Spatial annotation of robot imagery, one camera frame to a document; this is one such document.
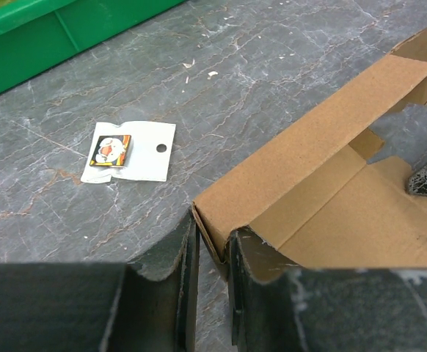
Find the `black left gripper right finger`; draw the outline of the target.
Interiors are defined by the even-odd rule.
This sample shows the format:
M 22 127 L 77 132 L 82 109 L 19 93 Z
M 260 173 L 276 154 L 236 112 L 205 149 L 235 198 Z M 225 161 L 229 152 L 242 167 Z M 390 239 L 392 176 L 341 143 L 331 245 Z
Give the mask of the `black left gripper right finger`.
M 300 351 L 287 270 L 295 262 L 249 227 L 230 234 L 228 294 L 239 351 Z

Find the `brown cardboard box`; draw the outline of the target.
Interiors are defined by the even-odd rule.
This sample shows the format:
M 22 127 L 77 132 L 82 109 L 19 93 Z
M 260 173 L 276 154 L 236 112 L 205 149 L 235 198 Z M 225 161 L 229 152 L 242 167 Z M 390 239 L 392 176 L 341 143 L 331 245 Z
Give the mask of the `brown cardboard box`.
M 371 158 L 370 126 L 427 104 L 427 29 L 399 43 L 199 194 L 192 211 L 227 278 L 232 232 L 249 227 L 306 268 L 427 268 L 427 198 L 411 168 Z

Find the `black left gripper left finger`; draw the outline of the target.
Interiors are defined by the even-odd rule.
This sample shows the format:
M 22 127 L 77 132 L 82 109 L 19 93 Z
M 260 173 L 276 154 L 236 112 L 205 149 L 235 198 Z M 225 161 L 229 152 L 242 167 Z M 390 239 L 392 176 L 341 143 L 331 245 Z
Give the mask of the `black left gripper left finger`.
M 127 270 L 129 351 L 193 351 L 200 240 L 194 219 L 175 228 Z

